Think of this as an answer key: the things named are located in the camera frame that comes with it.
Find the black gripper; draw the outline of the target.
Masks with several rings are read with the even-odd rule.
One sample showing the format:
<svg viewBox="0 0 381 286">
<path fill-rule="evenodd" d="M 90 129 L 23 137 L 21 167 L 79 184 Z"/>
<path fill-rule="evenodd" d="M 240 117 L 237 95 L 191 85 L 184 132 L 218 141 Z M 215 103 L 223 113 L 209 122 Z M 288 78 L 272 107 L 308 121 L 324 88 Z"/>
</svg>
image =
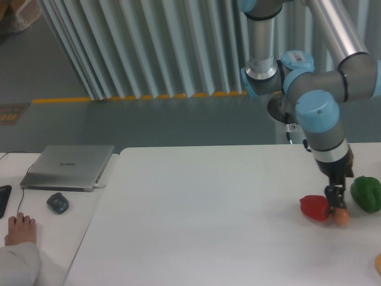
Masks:
<svg viewBox="0 0 381 286">
<path fill-rule="evenodd" d="M 353 159 L 354 155 L 350 148 L 343 157 L 336 161 L 322 162 L 316 159 L 320 171 L 329 178 L 329 184 L 336 185 L 328 185 L 324 189 L 330 213 L 335 212 L 334 207 L 346 209 L 344 184 L 346 178 L 354 177 L 352 171 Z"/>
</svg>

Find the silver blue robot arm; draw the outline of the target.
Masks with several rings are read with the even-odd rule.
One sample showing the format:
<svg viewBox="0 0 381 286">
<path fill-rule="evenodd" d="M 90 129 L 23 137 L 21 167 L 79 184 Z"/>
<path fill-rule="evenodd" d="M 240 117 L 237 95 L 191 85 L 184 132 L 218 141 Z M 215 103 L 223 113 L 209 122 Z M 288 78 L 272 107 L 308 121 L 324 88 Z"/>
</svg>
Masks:
<svg viewBox="0 0 381 286">
<path fill-rule="evenodd" d="M 380 95 L 380 62 L 374 60 L 341 1 L 305 1 L 333 58 L 333 71 L 317 74 L 304 51 L 274 57 L 274 21 L 282 1 L 239 1 L 248 21 L 249 58 L 241 70 L 249 95 L 280 91 L 295 116 L 319 169 L 329 183 L 324 193 L 334 209 L 345 209 L 345 181 L 353 176 L 339 103 Z"/>
</svg>

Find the white sleeved forearm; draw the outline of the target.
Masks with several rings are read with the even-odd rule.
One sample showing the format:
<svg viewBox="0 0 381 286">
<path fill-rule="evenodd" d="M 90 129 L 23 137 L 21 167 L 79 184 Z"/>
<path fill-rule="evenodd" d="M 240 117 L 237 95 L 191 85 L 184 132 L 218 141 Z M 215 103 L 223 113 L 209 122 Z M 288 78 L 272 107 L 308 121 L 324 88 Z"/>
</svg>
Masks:
<svg viewBox="0 0 381 286">
<path fill-rule="evenodd" d="M 35 243 L 1 247 L 1 285 L 33 285 L 40 268 L 39 249 Z"/>
</svg>

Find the person's bare hand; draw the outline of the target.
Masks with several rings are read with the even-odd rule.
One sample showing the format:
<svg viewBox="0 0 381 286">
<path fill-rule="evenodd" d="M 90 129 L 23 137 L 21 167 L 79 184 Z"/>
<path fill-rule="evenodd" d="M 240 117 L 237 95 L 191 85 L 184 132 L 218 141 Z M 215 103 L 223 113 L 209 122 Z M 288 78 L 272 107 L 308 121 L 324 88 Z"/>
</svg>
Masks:
<svg viewBox="0 0 381 286">
<path fill-rule="evenodd" d="M 8 233 L 5 238 L 5 245 L 19 245 L 22 243 L 37 242 L 36 221 L 29 215 L 25 216 L 22 212 L 18 212 L 16 216 L 8 219 Z"/>
</svg>

